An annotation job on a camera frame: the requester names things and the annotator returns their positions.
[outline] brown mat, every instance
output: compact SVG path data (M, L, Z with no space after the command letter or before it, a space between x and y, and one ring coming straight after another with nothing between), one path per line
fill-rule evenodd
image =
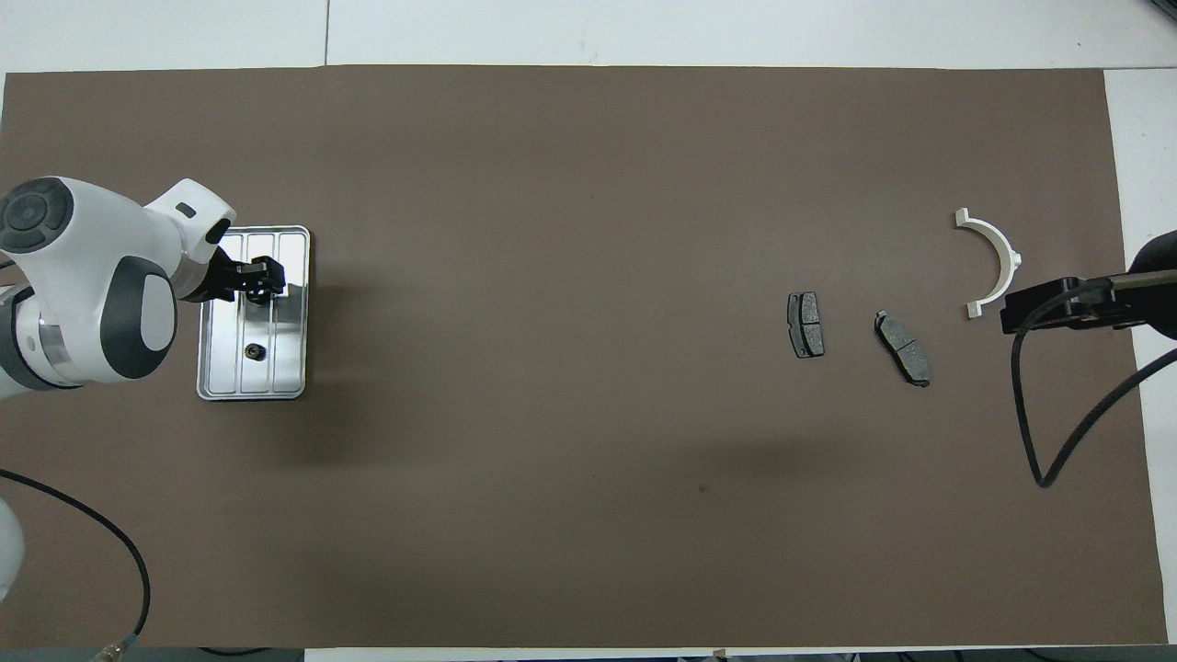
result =
M147 644L1162 642L1139 402L1031 481L969 206L1017 286L1123 267L1099 72L333 67L8 77L4 190L192 177L315 236L294 403L149 379L0 403L2 463L142 545ZM785 300L820 297L799 360ZM872 335L920 338L927 390ZM1043 454L1133 369L1026 344ZM0 486L0 644L99 644L118 543Z

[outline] white floor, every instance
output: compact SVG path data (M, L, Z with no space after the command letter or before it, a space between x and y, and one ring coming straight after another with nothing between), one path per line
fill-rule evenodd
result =
M1177 229L1177 22L1145 0L0 0L0 74L344 64L1115 69L1105 80L1125 259ZM1149 330L1133 330L1133 340L1141 365L1177 346ZM1142 386L1171 642L1175 397L1173 371ZM528 656L541 654L348 649L307 660Z

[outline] white robotic arm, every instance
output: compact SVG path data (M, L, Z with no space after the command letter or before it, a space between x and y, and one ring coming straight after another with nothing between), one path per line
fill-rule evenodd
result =
M28 285L0 289L0 398L146 377L175 335L175 299L265 300L281 265L217 247L237 218L185 179L146 206L65 177L0 200L0 251Z

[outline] metal tray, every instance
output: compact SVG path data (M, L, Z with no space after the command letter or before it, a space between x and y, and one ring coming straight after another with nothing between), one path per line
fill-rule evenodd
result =
M220 247L235 260L271 256L286 289L264 306L245 300L200 305L197 393L206 400L293 399L306 388L306 307L311 233L300 225L233 227ZM246 347L265 347L260 360Z

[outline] white curved bracket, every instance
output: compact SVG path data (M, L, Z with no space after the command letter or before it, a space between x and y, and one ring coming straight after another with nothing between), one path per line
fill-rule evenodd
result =
M1013 272L1022 266L1022 256L1013 250L1010 240L1005 238L1005 234L1002 234L1000 230L979 218L969 218L969 207L957 210L956 221L957 227L967 227L989 239L989 243L993 245L993 250L997 251L997 258L1002 260L1002 272L997 277L997 285L993 285L993 291L984 299L969 302L964 305L965 311L969 312L969 319L973 319L980 317L980 306L996 302L998 297L1010 289L1010 283L1013 282Z

